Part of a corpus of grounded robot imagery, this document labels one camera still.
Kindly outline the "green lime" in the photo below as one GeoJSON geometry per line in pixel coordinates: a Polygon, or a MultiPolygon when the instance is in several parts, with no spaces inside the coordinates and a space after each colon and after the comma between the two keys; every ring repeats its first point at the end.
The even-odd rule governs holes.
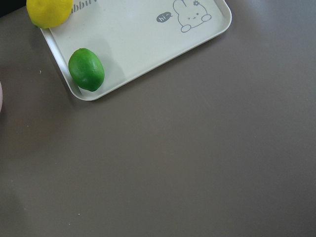
{"type": "Polygon", "coordinates": [[[68,61],[73,81],[81,89],[96,91],[104,82],[105,71],[96,54],[87,48],[77,49],[68,61]]]}

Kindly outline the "cream rabbit tray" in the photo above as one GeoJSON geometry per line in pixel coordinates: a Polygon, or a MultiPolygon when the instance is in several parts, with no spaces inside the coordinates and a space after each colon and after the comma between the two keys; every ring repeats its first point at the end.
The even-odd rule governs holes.
{"type": "Polygon", "coordinates": [[[231,21],[223,0],[76,0],[69,18],[42,34],[71,93],[93,101],[222,34],[231,21]],[[94,92],[79,88],[68,70],[80,48],[105,70],[94,92]]]}

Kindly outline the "pink bowl of ice cubes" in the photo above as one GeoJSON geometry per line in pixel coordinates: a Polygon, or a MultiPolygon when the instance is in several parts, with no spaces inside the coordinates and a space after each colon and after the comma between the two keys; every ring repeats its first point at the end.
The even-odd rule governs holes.
{"type": "Polygon", "coordinates": [[[2,111],[2,106],[3,106],[3,89],[2,89],[2,84],[0,82],[0,112],[2,111]]]}

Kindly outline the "yellow lemon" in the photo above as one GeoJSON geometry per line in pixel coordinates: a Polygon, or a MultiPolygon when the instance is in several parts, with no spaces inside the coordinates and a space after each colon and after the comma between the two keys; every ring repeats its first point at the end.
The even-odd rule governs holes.
{"type": "Polygon", "coordinates": [[[71,14],[72,0],[27,0],[26,8],[31,22],[42,29],[57,27],[71,14]]]}

